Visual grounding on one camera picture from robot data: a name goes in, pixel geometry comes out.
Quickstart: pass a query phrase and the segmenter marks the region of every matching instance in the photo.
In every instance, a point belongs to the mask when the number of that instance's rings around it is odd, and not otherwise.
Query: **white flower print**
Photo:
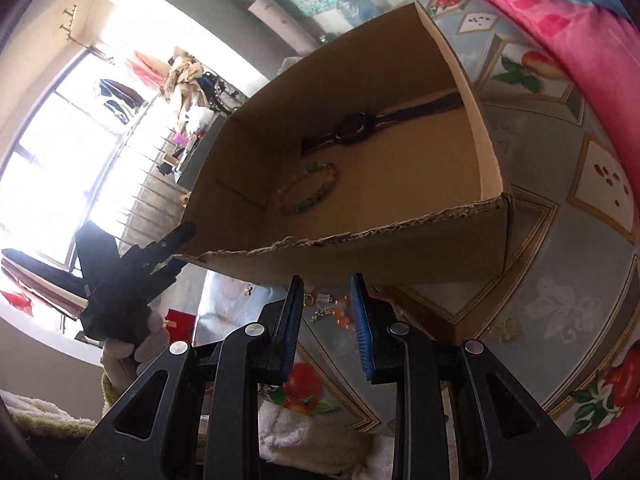
[[[570,286],[556,285],[551,278],[541,278],[538,294],[533,303],[526,306],[531,319],[551,314],[545,339],[559,336],[563,343],[572,343],[577,332],[593,332],[602,320],[602,303],[598,298],[582,298],[576,303]]]

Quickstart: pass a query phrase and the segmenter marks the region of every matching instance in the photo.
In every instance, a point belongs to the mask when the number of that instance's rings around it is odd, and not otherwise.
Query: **watch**
[[[302,141],[302,155],[320,150],[334,144],[356,144],[369,139],[376,131],[402,123],[411,119],[417,119],[432,114],[446,112],[462,104],[459,92],[451,92],[443,97],[428,103],[411,108],[404,108],[389,114],[376,116],[361,112],[351,114],[341,120],[330,134],[306,138]]]

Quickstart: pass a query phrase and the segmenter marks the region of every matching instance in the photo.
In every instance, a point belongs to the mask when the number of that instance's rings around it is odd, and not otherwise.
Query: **orange bead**
[[[351,319],[349,319],[349,317],[342,316],[340,319],[338,319],[338,326],[340,328],[347,328],[350,322],[351,322]]]

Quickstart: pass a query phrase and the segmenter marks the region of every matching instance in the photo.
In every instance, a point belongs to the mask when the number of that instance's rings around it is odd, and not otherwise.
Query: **watch face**
[[[367,139],[373,133],[375,121],[375,116],[371,114],[346,116],[334,129],[335,140],[340,144],[353,144]]]

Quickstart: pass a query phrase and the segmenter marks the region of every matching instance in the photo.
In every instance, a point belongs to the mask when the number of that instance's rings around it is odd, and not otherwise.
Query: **cardboard box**
[[[303,137],[346,115],[428,102],[458,88],[464,107],[407,121],[353,146],[301,156]],[[332,193],[301,214],[276,193],[310,162],[332,162]],[[326,178],[287,195],[296,202]],[[184,220],[183,258],[254,283],[345,285],[452,282],[501,273],[510,236],[508,185],[478,101],[455,54],[417,5],[322,47],[242,106],[222,127]]]

